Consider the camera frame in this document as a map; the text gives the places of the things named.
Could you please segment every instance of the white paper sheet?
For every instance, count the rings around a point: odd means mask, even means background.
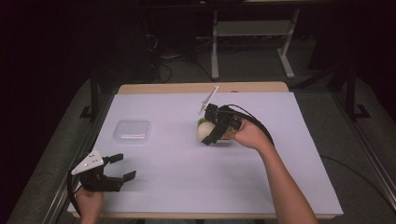
[[[119,94],[95,148],[102,156],[124,154],[105,168],[108,176],[136,170],[121,192],[106,193],[104,212],[274,214],[262,160],[235,142],[205,146],[196,136],[197,111],[207,93]],[[217,93],[212,104],[239,105],[262,122],[305,197],[319,215],[343,211],[307,130],[293,93]],[[123,119],[151,125],[142,145],[113,139]]]

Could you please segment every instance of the hand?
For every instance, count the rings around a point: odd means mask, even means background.
[[[91,192],[81,187],[76,193],[81,224],[94,224],[99,221],[100,212],[105,201],[103,192]]]
[[[272,147],[270,140],[259,127],[247,119],[240,118],[240,121],[242,124],[239,131],[227,132],[223,137],[233,139],[244,147],[256,150]]]

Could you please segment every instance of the plastic lid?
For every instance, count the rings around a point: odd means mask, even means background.
[[[117,124],[113,138],[119,144],[143,144],[149,140],[148,120],[123,119]]]

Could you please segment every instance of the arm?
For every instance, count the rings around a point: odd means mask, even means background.
[[[240,130],[226,133],[225,137],[259,152],[265,165],[279,223],[318,223],[311,206],[267,136],[253,123],[241,120]]]
[[[76,193],[81,224],[96,224],[99,221],[105,194],[103,192],[91,192],[81,187]]]

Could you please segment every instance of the white ball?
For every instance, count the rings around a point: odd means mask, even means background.
[[[202,140],[204,140],[204,138],[206,138],[208,135],[210,135],[210,133],[212,132],[212,130],[214,128],[215,128],[215,125],[211,122],[204,122],[200,126],[198,126],[197,136],[198,136],[199,141],[202,142]]]

